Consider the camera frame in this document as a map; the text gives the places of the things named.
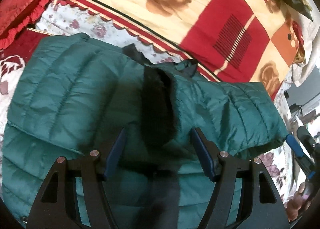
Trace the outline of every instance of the green puffer jacket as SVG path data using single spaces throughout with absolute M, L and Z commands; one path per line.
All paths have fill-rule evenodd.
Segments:
M 200 127 L 220 150 L 244 159 L 280 146 L 287 135 L 261 83 L 209 82 L 193 61 L 152 65 L 132 47 L 118 48 L 84 33 L 44 38 L 8 112 L 3 197 L 12 214 L 19 221 L 28 216 L 57 157 L 88 154 L 122 126 L 128 142 L 105 187 L 123 229 L 143 228 L 153 176 L 139 169 L 148 165 L 156 167 L 154 172 L 176 172 L 169 184 L 179 195 L 167 205 L 177 206 L 173 228 L 198 226 L 214 184 L 189 142 L 192 127 Z M 238 181 L 229 223 L 236 217 L 240 189 Z M 81 180 L 77 194 L 88 225 Z

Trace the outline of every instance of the silver bolt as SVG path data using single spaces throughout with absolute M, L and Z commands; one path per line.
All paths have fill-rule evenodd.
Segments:
M 226 157 L 229 156 L 229 154 L 227 152 L 225 152 L 225 151 L 221 151 L 220 152 L 220 156 L 226 158 Z
M 57 163 L 63 163 L 65 160 L 66 158 L 61 156 L 57 159 Z
M 258 157 L 253 158 L 253 161 L 254 161 L 255 163 L 257 163 L 257 164 L 260 164 L 260 163 L 261 163 L 261 160 L 260 160 L 260 158 L 258 158 Z
M 24 225 L 26 225 L 27 222 L 28 222 L 28 217 L 23 216 L 23 217 L 22 217 L 22 223 L 23 223 Z
M 99 151 L 97 151 L 97 150 L 93 150 L 93 151 L 90 152 L 90 155 L 91 155 L 92 157 L 95 157 L 95 156 L 97 156 L 98 154 L 99 154 Z

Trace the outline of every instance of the striped border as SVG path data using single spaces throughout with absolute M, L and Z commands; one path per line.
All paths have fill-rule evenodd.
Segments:
M 147 26 L 139 23 L 135 19 L 123 14 L 122 12 L 98 1 L 98 0 L 67 0 L 69 4 L 75 4 L 80 8 L 88 9 L 94 14 L 107 21 L 112 20 L 116 27 L 126 29 L 130 35 L 138 36 L 141 42 L 152 44 L 162 52 L 167 52 L 181 59 L 194 59 L 189 53 L 181 49 L 177 44 L 157 34 Z M 211 72 L 207 67 L 198 62 L 198 71 L 209 81 L 220 82 L 221 79 Z

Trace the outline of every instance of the red ruffled fabric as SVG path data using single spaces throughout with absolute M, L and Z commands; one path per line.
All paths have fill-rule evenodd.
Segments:
M 28 24 L 33 24 L 50 0 L 2 0 L 0 3 L 0 49 L 7 48 Z

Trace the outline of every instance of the orange square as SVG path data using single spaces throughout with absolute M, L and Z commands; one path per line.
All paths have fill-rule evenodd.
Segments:
M 299 41 L 293 30 L 293 19 L 287 18 L 284 24 L 274 33 L 272 43 L 287 63 L 292 64 L 299 49 Z

